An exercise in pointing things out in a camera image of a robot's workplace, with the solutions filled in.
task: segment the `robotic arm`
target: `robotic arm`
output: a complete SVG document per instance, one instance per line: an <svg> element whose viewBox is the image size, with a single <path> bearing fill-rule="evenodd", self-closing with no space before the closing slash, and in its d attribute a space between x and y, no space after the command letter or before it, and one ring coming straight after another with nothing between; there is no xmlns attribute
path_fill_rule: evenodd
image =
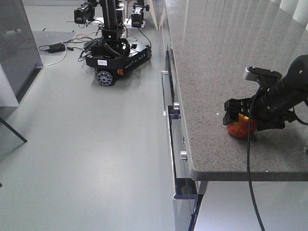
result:
<svg viewBox="0 0 308 231"><path fill-rule="evenodd" d="M93 21L95 15L96 0L88 0L81 7L74 10L74 21L77 24L85 24L87 20Z"/></svg>
<svg viewBox="0 0 308 231"><path fill-rule="evenodd" d="M143 23L143 9L149 11L150 6L144 5L144 0L137 0L133 5L134 11L131 14L131 26L140 28Z"/></svg>
<svg viewBox="0 0 308 231"><path fill-rule="evenodd" d="M276 71L248 67L245 79L258 82L259 90L252 98L227 100L223 124L239 121L240 113L251 116L257 122L257 130L283 129L285 121L297 120L289 110L308 98L308 55L297 57L284 77Z"/></svg>

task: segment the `metal drawer handle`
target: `metal drawer handle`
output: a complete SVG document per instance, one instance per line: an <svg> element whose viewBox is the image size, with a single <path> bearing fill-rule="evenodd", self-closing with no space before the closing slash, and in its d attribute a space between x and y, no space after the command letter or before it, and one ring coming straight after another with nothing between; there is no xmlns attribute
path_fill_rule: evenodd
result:
<svg viewBox="0 0 308 231"><path fill-rule="evenodd" d="M173 199L197 199L198 193L196 189L196 184L191 178L177 178L177 173L175 169L175 157L174 157L174 149L173 149L173 140L172 140L172 130L171 130L171 118L173 114L171 111L173 110L172 106L166 105L166 120L167 120L167 138L168 145L171 154L171 167L173 172Z"/></svg>
<svg viewBox="0 0 308 231"><path fill-rule="evenodd" d="M164 76L169 75L168 71L162 71L162 85L163 85L163 101L164 101L164 116L166 115L165 111L165 85L164 85Z"/></svg>
<svg viewBox="0 0 308 231"><path fill-rule="evenodd" d="M187 152L186 151L180 152L180 159L181 160L187 160Z"/></svg>

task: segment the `gray floor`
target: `gray floor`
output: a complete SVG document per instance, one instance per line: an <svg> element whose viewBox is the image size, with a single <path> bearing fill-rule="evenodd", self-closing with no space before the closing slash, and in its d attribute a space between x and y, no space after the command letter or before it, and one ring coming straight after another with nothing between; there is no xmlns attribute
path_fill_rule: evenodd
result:
<svg viewBox="0 0 308 231"><path fill-rule="evenodd" d="M26 7L34 31L89 33L75 7ZM161 32L151 16L151 61L101 87L68 52L42 69L0 127L1 231L172 231L174 215L165 118ZM132 31L139 40L147 40ZM61 55L43 55L44 64Z"/></svg>

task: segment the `speckled gray countertop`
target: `speckled gray countertop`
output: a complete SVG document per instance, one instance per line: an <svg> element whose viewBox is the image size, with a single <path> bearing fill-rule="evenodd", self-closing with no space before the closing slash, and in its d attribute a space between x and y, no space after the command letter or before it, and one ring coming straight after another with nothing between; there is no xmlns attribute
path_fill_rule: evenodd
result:
<svg viewBox="0 0 308 231"><path fill-rule="evenodd" d="M258 84L246 66L286 74L308 53L308 31L269 0L166 0L181 114L194 180L246 180L247 142L222 124L224 102L248 98ZM308 121L302 103L297 114ZM257 131L251 142L253 180L307 181L308 127Z"/></svg>

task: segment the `red apple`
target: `red apple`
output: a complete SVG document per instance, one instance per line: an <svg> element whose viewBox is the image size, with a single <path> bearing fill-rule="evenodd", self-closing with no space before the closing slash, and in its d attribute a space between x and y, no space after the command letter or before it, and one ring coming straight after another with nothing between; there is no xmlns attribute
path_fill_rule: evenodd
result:
<svg viewBox="0 0 308 231"><path fill-rule="evenodd" d="M249 118L239 114L239 122L233 122L227 125L227 131L232 136L241 138L241 139L247 139L248 137L248 122ZM250 135L252 135L257 128L257 122L253 119L251 119L250 124Z"/></svg>

